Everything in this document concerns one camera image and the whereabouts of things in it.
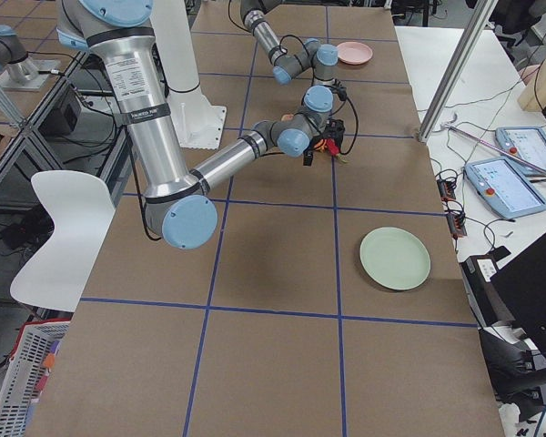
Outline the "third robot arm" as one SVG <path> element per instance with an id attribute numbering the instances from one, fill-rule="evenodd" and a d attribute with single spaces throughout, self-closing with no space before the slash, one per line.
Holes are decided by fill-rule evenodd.
<path id="1" fill-rule="evenodd" d="M 8 90 L 37 91 L 52 70 L 59 70 L 61 61 L 34 59 L 15 30 L 0 25 L 0 86 Z"/>

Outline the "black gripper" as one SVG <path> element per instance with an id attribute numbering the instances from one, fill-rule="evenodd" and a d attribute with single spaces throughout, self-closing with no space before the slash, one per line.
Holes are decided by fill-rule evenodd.
<path id="1" fill-rule="evenodd" d="M 320 135 L 313 137 L 313 139 L 310 141 L 308 148 L 303 153 L 303 165 L 312 165 L 315 152 L 329 154 L 326 149 L 326 140 L 328 138 L 332 138 L 336 141 L 336 144 L 339 146 L 341 152 L 344 132 L 345 127 L 343 121 L 341 119 L 331 118 L 328 121 L 325 130 Z"/>

